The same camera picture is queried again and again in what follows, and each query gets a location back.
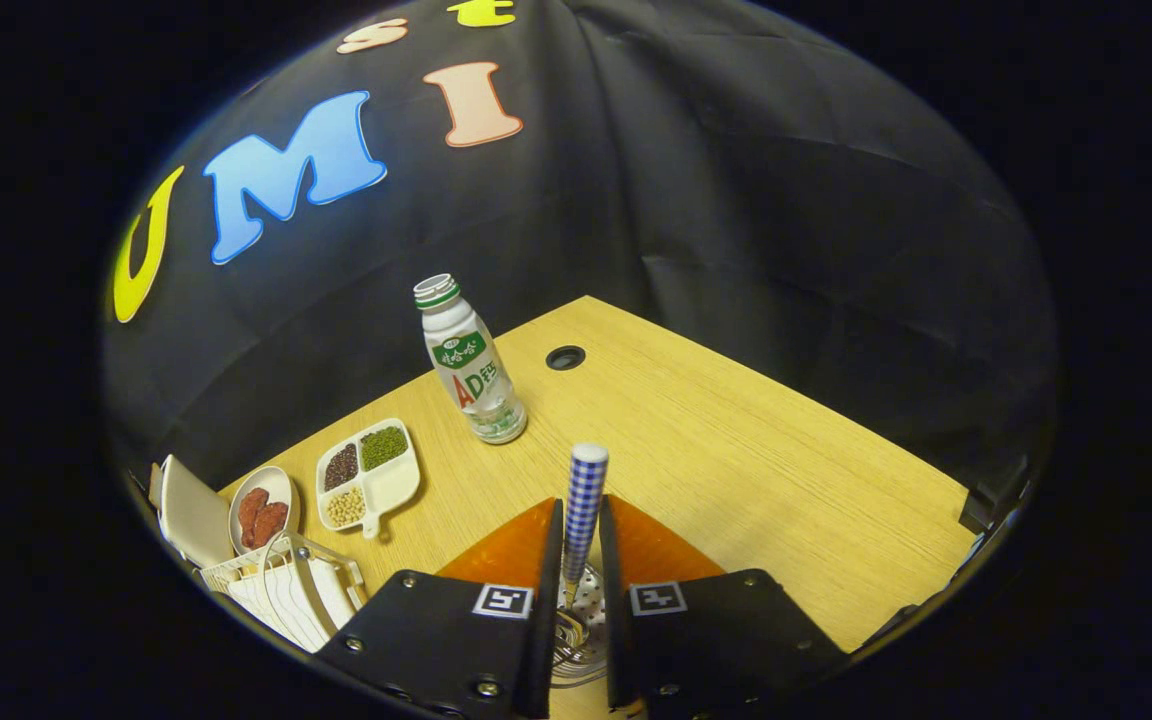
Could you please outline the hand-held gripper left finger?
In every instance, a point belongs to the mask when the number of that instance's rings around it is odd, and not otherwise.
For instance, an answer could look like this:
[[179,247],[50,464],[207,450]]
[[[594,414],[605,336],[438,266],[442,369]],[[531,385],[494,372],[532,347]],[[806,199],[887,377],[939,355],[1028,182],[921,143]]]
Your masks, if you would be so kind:
[[391,719],[547,719],[563,515],[545,498],[440,571],[394,573],[316,662]]

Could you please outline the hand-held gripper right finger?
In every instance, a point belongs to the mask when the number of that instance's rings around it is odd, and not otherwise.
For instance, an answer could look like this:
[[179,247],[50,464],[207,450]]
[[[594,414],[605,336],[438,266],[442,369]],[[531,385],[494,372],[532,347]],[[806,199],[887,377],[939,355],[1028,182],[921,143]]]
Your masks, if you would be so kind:
[[635,505],[602,498],[608,702],[645,717],[785,717],[850,655],[768,571],[726,571]]

